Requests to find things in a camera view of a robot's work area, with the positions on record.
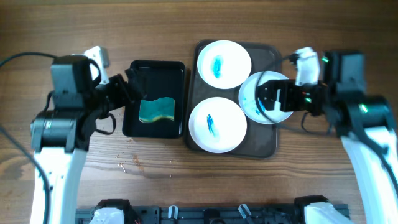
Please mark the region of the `green yellow sponge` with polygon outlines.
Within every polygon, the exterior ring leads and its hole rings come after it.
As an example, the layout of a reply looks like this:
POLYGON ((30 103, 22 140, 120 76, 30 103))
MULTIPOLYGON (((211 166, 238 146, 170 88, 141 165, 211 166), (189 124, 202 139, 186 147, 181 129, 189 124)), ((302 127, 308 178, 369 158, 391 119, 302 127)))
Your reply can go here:
POLYGON ((154 123, 168 119, 175 120, 175 100, 163 97, 154 101, 141 100, 139 108, 139 120, 142 123, 154 123))

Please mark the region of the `white plate bottom stained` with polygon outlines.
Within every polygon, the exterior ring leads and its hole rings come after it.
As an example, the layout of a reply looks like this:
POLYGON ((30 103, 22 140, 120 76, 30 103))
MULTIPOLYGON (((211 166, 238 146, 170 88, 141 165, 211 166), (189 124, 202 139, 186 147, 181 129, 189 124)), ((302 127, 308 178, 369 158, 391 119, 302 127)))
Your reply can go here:
POLYGON ((244 140, 247 129, 242 109, 232 100, 222 97, 201 101, 188 120, 193 142, 200 149, 215 154, 236 149, 244 140))

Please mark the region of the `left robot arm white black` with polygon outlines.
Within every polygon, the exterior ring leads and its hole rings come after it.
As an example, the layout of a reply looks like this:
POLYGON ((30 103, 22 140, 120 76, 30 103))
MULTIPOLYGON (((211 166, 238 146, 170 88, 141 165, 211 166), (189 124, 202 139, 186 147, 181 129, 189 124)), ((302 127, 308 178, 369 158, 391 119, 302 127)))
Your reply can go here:
POLYGON ((31 223, 73 223, 78 188, 96 120, 147 95, 146 79, 137 70, 115 75, 102 84, 91 76, 98 64, 84 55, 57 57, 50 67, 52 110, 41 111, 30 125, 35 172, 31 223))

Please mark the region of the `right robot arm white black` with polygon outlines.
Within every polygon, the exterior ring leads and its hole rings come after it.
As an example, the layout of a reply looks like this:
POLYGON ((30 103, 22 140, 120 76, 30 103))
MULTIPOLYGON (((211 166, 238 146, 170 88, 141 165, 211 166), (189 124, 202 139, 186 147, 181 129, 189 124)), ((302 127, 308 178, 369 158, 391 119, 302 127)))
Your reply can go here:
POLYGON ((258 79, 254 101, 266 116, 283 112, 324 116, 328 132, 340 138, 352 163, 368 223, 397 222, 397 134, 389 102, 366 93, 364 55, 329 50, 319 57, 310 47, 287 56, 295 79, 258 79))

